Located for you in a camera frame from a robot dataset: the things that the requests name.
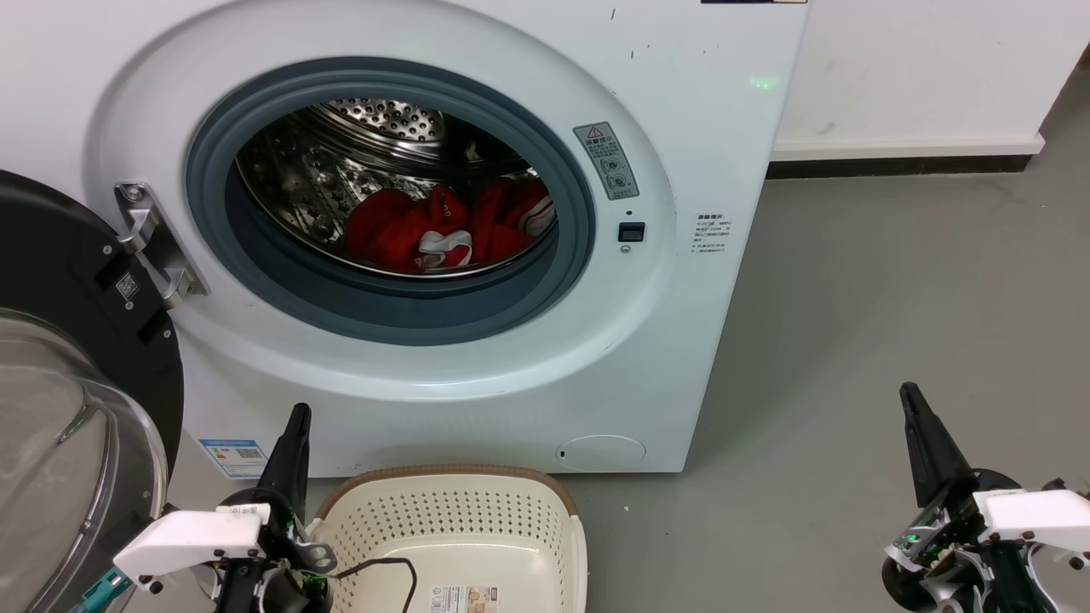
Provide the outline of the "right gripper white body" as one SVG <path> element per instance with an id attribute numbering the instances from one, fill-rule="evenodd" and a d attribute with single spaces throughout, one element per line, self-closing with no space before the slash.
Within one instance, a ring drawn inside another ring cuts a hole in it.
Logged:
<path id="1" fill-rule="evenodd" d="M 911 612 L 1059 612 L 1036 570 L 1050 553 L 1087 570 L 1089 506 L 1056 478 L 1028 491 L 977 470 L 927 490 L 921 510 L 885 546 L 882 582 Z"/>

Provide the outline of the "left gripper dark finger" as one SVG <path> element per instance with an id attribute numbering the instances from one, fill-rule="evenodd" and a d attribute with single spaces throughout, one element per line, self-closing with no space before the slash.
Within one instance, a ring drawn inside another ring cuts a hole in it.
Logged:
<path id="1" fill-rule="evenodd" d="M 312 414 L 308 404 L 295 404 L 258 478 L 255 498 L 270 505 L 276 520 L 293 519 L 305 509 Z"/>

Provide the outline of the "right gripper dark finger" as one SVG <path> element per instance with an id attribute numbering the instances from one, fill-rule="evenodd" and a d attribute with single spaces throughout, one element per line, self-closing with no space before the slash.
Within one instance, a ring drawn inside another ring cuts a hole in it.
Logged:
<path id="1" fill-rule="evenodd" d="M 916 505 L 927 507 L 943 489 L 976 474 L 915 381 L 903 383 L 900 400 Z"/>

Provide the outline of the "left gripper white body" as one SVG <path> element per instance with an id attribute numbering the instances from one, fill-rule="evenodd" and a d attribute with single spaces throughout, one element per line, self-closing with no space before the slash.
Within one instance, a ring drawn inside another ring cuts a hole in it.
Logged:
<path id="1" fill-rule="evenodd" d="M 295 504 L 250 488 L 214 510 L 172 510 L 153 520 L 113 558 L 143 591 L 164 576 L 211 570 L 215 612 L 330 612 L 332 548 L 312 541 Z"/>

